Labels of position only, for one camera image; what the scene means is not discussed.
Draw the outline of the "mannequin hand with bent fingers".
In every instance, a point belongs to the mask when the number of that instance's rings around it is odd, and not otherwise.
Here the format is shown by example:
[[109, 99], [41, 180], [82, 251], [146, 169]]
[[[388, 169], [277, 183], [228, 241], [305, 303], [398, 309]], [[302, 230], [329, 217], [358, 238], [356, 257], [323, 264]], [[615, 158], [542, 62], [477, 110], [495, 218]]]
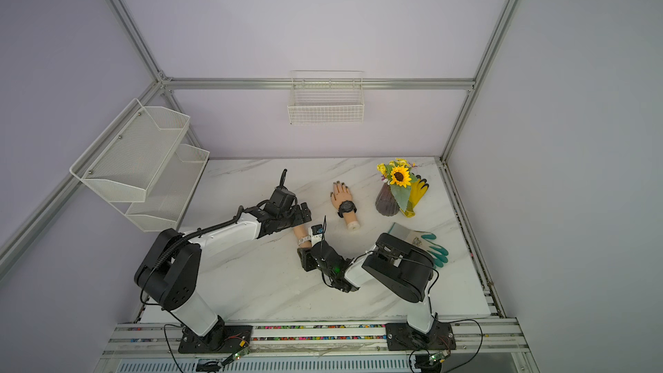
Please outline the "mannequin hand with bent fingers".
[[312, 247], [311, 237], [308, 234], [307, 227], [302, 224], [301, 226], [295, 226], [293, 229], [294, 235], [297, 239], [297, 246], [299, 249], [307, 249]]

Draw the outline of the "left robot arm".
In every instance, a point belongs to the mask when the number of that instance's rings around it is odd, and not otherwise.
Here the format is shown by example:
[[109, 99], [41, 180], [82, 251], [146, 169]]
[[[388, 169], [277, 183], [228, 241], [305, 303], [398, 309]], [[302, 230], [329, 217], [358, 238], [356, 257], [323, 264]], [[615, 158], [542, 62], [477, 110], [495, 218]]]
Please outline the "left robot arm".
[[216, 337], [224, 330], [224, 321], [197, 291], [204, 255], [213, 256], [311, 220], [308, 205], [280, 185], [269, 199], [254, 207], [238, 207], [235, 216], [215, 226], [188, 234], [172, 228], [162, 231], [139, 265], [134, 282], [143, 295], [195, 336]]

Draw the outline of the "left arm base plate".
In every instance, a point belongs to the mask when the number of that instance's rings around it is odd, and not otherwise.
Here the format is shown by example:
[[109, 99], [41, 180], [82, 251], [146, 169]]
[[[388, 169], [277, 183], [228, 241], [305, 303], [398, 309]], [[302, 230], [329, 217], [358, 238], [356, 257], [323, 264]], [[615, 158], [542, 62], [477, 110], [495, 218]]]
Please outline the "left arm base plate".
[[217, 326], [205, 336], [196, 335], [188, 327], [184, 327], [182, 332], [178, 348], [180, 354], [236, 353], [249, 345], [253, 326]]

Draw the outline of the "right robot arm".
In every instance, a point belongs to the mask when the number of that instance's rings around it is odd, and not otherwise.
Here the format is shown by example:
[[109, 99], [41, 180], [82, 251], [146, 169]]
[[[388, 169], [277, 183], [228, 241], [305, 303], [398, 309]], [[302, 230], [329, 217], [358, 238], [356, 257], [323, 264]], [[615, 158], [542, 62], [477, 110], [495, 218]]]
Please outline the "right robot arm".
[[379, 281], [397, 297], [412, 305], [407, 326], [421, 334], [434, 325], [429, 284], [437, 273], [433, 257], [423, 249], [388, 233], [381, 234], [372, 249], [355, 258], [344, 258], [322, 233], [298, 240], [302, 268], [317, 269], [324, 285], [344, 293], [357, 292], [368, 281]]

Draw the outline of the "mannequin hand with painted nails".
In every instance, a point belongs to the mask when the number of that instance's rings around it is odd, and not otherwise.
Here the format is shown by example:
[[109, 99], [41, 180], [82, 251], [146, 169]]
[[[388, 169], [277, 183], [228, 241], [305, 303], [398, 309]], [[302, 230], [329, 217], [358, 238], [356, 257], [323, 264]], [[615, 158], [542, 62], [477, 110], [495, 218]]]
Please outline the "mannequin hand with painted nails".
[[349, 231], [355, 231], [361, 227], [357, 218], [357, 207], [354, 203], [350, 188], [345, 183], [336, 181], [331, 191], [331, 203], [337, 210], [338, 216], [345, 221]]

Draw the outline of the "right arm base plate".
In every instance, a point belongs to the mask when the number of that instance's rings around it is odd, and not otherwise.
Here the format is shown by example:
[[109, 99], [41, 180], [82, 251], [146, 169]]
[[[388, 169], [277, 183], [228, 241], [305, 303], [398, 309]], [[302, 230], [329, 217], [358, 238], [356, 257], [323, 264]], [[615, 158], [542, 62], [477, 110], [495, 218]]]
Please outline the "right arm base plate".
[[397, 351], [453, 351], [457, 348], [452, 325], [435, 321], [428, 333], [421, 333], [407, 323], [385, 325], [388, 349]]

